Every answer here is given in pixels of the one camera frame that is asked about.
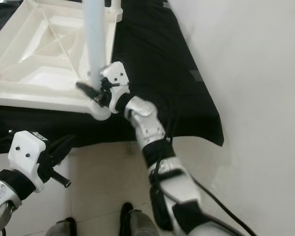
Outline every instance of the black cloth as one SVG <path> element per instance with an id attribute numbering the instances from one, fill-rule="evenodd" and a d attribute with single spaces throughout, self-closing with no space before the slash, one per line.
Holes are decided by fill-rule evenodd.
<path id="1" fill-rule="evenodd" d="M 175 136 L 198 136 L 221 146 L 219 113 L 166 0 L 121 4 L 113 61 L 123 63 L 131 93 L 154 103 L 165 127 L 169 117 L 178 114 Z M 10 17 L 11 9 L 7 11 L 0 22 Z M 0 106 L 0 138 L 8 130 L 35 130 L 51 141 L 75 134 L 77 147 L 135 139 L 130 123 L 120 115 L 97 121 L 89 114 Z"/>

